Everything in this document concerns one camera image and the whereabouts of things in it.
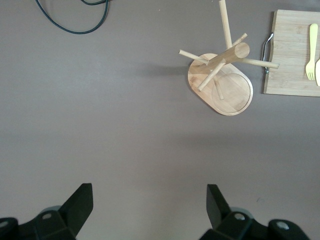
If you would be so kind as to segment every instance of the gray floor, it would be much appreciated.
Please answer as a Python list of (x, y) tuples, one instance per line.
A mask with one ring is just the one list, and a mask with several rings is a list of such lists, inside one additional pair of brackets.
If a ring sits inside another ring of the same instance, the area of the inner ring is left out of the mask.
[[(73, 30), (103, 6), (41, 1)], [(278, 9), (318, 0), (226, 0), (231, 36), (252, 59)], [(253, 100), (223, 116), (188, 87), (191, 63), (225, 49), (217, 0), (112, 0), (87, 35), (52, 25), (34, 0), (0, 0), (0, 217), (20, 223), (92, 183), (79, 240), (197, 240), (210, 228), (206, 185), (266, 225), (320, 239), (320, 98), (262, 94), (261, 67), (236, 64)]]

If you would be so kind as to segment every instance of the bamboo cutting board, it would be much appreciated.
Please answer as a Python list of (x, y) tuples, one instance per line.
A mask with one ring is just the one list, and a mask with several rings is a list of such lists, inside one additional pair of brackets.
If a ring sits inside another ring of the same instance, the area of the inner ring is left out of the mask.
[[(270, 61), (279, 63), (280, 67), (270, 68), (265, 75), (265, 94), (320, 97), (320, 86), (315, 80), (308, 80), (305, 71), (310, 57), (309, 27), (313, 23), (320, 27), (320, 12), (278, 10), (274, 13)], [(319, 58), (318, 34), (315, 61)]]

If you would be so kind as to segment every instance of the metal handle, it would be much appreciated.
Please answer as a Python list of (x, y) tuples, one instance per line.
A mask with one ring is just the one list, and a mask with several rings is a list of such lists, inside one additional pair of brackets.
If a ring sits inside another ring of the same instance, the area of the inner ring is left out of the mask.
[[(268, 39), (263, 43), (263, 47), (262, 47), (262, 58), (261, 58), (262, 61), (265, 61), (265, 60), (266, 60), (266, 48), (267, 48), (267, 44), (268, 44), (268, 42), (271, 41), (271, 39), (272, 39), (273, 37), (274, 37), (274, 33), (271, 32), (271, 33), (270, 33), (270, 36), (268, 37)], [(269, 68), (268, 68), (268, 67), (265, 67), (265, 68), (264, 68), (264, 72), (265, 72), (265, 74), (268, 74), (268, 73), (269, 73)]]

